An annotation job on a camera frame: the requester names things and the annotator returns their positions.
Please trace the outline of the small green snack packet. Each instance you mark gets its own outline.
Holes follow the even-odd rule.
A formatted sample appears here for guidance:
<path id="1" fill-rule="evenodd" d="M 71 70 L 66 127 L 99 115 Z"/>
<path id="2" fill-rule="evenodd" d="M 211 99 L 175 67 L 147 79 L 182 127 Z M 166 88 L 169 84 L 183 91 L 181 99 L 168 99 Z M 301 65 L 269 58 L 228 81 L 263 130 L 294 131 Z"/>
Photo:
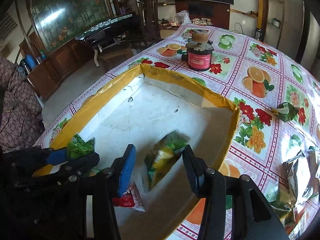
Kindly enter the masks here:
<path id="1" fill-rule="evenodd" d="M 77 133 L 67 144 L 66 153 L 68 160 L 82 158 L 95 151 L 95 138 L 84 141 Z"/>

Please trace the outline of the silver foil snack bag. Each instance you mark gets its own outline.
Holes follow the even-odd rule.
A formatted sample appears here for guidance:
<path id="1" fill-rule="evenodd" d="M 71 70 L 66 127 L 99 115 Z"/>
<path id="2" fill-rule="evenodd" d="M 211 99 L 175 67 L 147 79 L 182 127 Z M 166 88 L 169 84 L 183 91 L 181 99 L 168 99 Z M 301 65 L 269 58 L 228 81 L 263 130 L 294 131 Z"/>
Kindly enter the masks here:
<path id="1" fill-rule="evenodd" d="M 319 195 L 319 148 L 310 146 L 306 151 L 293 148 L 283 160 L 292 205 L 305 203 Z"/>

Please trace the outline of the green yellow snack bag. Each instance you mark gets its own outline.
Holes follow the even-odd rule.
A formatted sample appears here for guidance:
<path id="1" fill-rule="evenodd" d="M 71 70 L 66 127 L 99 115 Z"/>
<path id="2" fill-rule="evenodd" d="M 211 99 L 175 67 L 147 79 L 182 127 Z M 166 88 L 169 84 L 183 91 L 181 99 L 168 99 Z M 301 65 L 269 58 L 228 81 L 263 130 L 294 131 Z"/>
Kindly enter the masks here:
<path id="1" fill-rule="evenodd" d="M 172 131 L 153 146 L 144 159 L 148 190 L 153 189 L 171 170 L 189 141 L 189 136 L 179 131 Z"/>

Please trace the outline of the red label jar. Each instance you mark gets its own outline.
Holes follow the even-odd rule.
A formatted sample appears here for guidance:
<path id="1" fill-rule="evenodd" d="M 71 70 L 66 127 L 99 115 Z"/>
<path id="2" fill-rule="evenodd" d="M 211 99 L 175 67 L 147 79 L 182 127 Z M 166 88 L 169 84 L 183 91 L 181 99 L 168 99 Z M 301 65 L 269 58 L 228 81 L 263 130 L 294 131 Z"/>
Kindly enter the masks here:
<path id="1" fill-rule="evenodd" d="M 194 29 L 191 39 L 186 44 L 187 51 L 181 56 L 190 69 L 198 72 L 207 71 L 211 66 L 213 42 L 209 40 L 209 32 L 204 29 Z"/>

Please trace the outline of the white plastic bag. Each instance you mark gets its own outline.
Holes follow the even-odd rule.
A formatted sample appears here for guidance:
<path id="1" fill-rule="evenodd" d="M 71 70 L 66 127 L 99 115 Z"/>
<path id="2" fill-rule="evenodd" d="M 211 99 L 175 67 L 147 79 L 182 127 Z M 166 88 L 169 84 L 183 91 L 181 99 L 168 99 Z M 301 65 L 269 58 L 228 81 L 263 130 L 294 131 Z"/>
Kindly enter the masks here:
<path id="1" fill-rule="evenodd" d="M 190 23 L 189 12 L 182 10 L 178 13 L 169 16 L 169 24 L 173 27 L 178 27 L 184 23 Z"/>

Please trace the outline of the small green foil candy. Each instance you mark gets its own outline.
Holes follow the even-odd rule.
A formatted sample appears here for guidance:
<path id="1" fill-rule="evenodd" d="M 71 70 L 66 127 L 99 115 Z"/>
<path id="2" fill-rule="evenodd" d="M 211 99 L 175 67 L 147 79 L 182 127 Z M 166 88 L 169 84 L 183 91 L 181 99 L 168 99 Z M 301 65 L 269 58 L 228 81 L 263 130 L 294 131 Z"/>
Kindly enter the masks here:
<path id="1" fill-rule="evenodd" d="M 271 110 L 281 121 L 289 122 L 298 114 L 299 108 L 289 102 L 284 102 L 279 104 L 277 108 L 272 108 Z"/>

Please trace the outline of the floral fruit tablecloth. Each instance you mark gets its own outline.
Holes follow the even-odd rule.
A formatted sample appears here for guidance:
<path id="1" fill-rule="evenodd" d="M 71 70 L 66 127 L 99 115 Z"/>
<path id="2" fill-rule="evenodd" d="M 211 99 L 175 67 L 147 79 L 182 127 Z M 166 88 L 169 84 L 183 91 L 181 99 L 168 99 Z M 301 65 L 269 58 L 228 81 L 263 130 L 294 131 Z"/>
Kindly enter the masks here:
<path id="1" fill-rule="evenodd" d="M 319 148 L 319 83 L 270 45 L 217 27 L 208 28 L 214 47 L 210 68 L 194 71 L 181 60 L 194 29 L 192 24 L 183 25 L 158 45 L 108 70 L 68 104 L 37 144 L 48 147 L 87 98 L 122 72 L 146 63 L 192 77 L 233 101 L 241 116 L 223 172 L 233 176 L 248 173 L 269 201 L 289 202 L 283 160 L 295 147 L 303 151 L 310 146 Z M 281 121 L 271 110 L 284 102 L 299 108 L 292 121 Z"/>

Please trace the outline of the dark wooden chair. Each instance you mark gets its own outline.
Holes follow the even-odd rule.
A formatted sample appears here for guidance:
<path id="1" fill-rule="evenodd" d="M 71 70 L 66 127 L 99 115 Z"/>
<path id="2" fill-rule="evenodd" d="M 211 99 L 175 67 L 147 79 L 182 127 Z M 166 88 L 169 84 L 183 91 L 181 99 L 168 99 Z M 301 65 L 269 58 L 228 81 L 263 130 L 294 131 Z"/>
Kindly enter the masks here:
<path id="1" fill-rule="evenodd" d="M 144 48 L 161 40 L 158 0 L 138 0 L 138 11 L 140 16 L 141 34 L 134 34 L 132 42 L 138 42 Z"/>

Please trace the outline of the yellow taped foam box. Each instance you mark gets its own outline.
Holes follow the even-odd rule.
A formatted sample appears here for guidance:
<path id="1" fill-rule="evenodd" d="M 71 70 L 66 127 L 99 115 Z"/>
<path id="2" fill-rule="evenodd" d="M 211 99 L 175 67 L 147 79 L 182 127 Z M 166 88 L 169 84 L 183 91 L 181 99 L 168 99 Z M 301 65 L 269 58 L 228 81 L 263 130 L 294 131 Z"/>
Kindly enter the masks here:
<path id="1" fill-rule="evenodd" d="M 208 166 L 220 168 L 236 132 L 235 103 L 181 73 L 142 64 L 113 78 L 81 103 L 59 132 L 46 131 L 43 147 L 60 148 L 75 134 L 95 139 L 99 168 L 112 164 L 127 145 L 136 147 L 133 179 L 145 211 L 116 208 L 122 239 L 166 239 L 198 200 L 183 161 L 178 160 L 153 188 L 147 186 L 146 156 L 165 135 L 185 136 Z"/>

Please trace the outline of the floral painted glass cabinet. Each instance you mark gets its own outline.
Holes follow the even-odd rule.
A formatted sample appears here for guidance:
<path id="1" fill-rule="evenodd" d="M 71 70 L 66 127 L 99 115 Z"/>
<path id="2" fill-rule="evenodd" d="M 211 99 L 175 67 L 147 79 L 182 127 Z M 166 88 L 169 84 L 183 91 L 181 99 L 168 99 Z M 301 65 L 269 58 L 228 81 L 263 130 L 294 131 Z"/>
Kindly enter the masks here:
<path id="1" fill-rule="evenodd" d="M 110 18 L 105 0 L 30 0 L 30 12 L 50 54 Z"/>

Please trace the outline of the woman in brown jacket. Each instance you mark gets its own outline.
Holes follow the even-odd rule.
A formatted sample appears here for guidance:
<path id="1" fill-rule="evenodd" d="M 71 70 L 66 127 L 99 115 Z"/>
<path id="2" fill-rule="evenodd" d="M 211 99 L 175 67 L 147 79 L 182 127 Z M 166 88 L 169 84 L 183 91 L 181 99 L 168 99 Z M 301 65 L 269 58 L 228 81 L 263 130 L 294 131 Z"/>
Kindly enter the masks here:
<path id="1" fill-rule="evenodd" d="M 1 57 L 1 150 L 29 148 L 44 132 L 42 107 L 18 65 Z"/>

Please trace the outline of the red white snack packet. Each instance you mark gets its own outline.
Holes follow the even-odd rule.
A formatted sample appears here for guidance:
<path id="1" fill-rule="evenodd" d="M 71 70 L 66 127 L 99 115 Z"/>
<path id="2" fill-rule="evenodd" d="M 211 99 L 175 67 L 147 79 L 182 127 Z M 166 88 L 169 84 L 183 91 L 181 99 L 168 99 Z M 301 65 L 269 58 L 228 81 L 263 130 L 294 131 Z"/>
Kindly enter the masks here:
<path id="1" fill-rule="evenodd" d="M 145 212 L 144 204 L 135 182 L 132 182 L 127 191 L 120 198 L 112 198 L 115 207 L 125 207 Z"/>

